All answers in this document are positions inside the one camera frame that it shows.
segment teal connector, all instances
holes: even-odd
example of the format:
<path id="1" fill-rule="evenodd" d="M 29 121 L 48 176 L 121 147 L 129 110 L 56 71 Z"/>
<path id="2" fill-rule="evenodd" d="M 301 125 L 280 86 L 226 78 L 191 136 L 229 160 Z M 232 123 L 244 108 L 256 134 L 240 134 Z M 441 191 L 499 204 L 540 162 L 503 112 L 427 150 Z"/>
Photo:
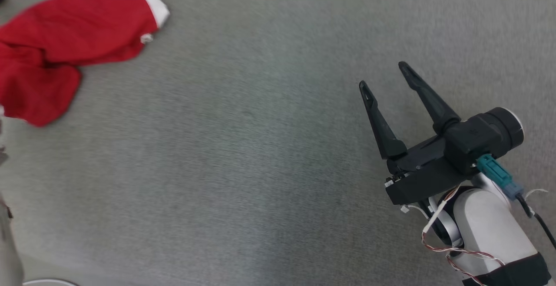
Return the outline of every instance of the teal connector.
<path id="1" fill-rule="evenodd" d="M 477 169 L 498 185 L 504 195 L 515 200 L 517 195 L 523 193 L 523 187 L 514 183 L 512 175 L 498 163 L 492 155 L 482 155 L 477 159 Z"/>

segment black cable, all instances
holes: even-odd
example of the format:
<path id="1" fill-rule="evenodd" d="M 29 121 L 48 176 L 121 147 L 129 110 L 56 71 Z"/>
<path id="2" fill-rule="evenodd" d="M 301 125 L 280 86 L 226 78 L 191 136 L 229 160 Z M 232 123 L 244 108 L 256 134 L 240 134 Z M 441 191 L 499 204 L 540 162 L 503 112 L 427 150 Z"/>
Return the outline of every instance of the black cable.
<path id="1" fill-rule="evenodd" d="M 548 239 L 550 239 L 550 242 L 552 243 L 552 246 L 554 246 L 554 249 L 556 249 L 556 240 L 554 240 L 554 236 L 552 236 L 552 233 L 548 229 L 548 226 L 546 226 L 546 223 L 544 223 L 544 220 L 542 219 L 542 217 L 540 217 L 540 215 L 538 213 L 532 213 L 531 212 L 531 209 L 529 208 L 529 205 L 527 204 L 527 202 L 525 201 L 525 198 L 523 198 L 523 196 L 521 194 L 516 195 L 516 199 L 522 205 L 523 210 L 525 211 L 527 217 L 530 217 L 530 218 L 535 217 L 536 220 L 539 221 L 540 226 L 542 226 L 544 232 L 546 233 L 546 236 L 548 236 Z"/>
<path id="2" fill-rule="evenodd" d="M 516 199 L 522 205 L 523 210 L 525 211 L 525 214 L 527 215 L 527 217 L 528 218 L 533 217 L 533 213 L 531 213 L 531 209 L 529 209 L 529 205 L 526 203 L 525 199 L 523 198 L 523 196 L 520 193 L 518 195 L 516 195 Z"/>
<path id="3" fill-rule="evenodd" d="M 546 226 L 546 223 L 544 223 L 542 217 L 540 217 L 538 213 L 535 213 L 535 218 L 537 221 L 539 221 L 540 226 L 543 227 L 543 230 L 546 233 L 546 236 L 548 236 L 548 239 L 550 239 L 550 242 L 552 243 L 552 246 L 554 246 L 554 249 L 556 249 L 556 240 L 554 240 L 554 236 L 552 236 L 552 233 L 548 229 L 548 226 Z"/>

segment red cloth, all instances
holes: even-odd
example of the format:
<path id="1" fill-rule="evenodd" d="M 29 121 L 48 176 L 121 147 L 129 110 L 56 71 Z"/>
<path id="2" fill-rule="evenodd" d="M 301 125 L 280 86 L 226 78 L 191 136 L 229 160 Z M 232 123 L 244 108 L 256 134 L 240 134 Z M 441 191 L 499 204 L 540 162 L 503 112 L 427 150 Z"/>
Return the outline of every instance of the red cloth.
<path id="1" fill-rule="evenodd" d="M 67 110 L 79 86 L 75 66 L 123 61 L 157 31 L 146 0 L 46 0 L 0 28 L 4 115 L 44 126 Z"/>

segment gray surface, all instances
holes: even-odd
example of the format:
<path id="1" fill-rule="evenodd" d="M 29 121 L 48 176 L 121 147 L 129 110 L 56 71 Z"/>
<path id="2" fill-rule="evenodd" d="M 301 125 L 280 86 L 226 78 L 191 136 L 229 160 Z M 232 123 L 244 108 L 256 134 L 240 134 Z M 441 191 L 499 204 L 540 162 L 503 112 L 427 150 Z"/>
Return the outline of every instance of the gray surface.
<path id="1" fill-rule="evenodd" d="M 71 281 L 79 286 L 141 286 L 123 280 L 114 280 L 83 273 L 82 270 L 68 269 L 55 266 L 52 263 L 37 260 L 26 254 L 20 254 L 21 262 L 25 269 L 25 280 L 61 279 Z M 59 283 L 34 284 L 34 286 L 60 286 Z"/>
<path id="2" fill-rule="evenodd" d="M 6 120 L 20 250 L 152 285 L 457 285 L 422 216 L 389 203 L 357 89 L 407 145 L 433 135 L 399 60 L 464 118 L 522 117 L 503 162 L 553 192 L 534 207 L 556 228 L 556 0 L 164 1 L 155 41 L 84 68 L 61 120 Z"/>

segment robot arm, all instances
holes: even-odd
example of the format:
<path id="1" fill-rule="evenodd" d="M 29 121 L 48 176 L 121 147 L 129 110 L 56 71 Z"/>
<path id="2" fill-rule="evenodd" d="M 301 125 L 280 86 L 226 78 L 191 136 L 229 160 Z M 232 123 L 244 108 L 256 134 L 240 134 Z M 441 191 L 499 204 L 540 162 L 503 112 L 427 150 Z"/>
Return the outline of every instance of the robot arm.
<path id="1" fill-rule="evenodd" d="M 533 216 L 523 189 L 495 161 L 523 142 L 520 120 L 509 110 L 494 108 L 462 122 L 407 63 L 400 62 L 399 68 L 427 108 L 436 135 L 408 149 L 395 137 L 376 98 L 361 81 L 367 115 L 392 174 L 385 183 L 392 203 L 402 205 L 403 211 L 409 203 L 419 204 L 430 219 L 423 229 L 423 244 L 446 252 L 465 286 L 554 285 L 544 259 L 510 212 L 509 200 L 518 199 Z M 466 180 L 473 186 L 460 186 Z M 437 202 L 439 194 L 444 195 Z M 552 237 L 542 219 L 537 219 Z M 429 228 L 446 247 L 425 242 Z"/>

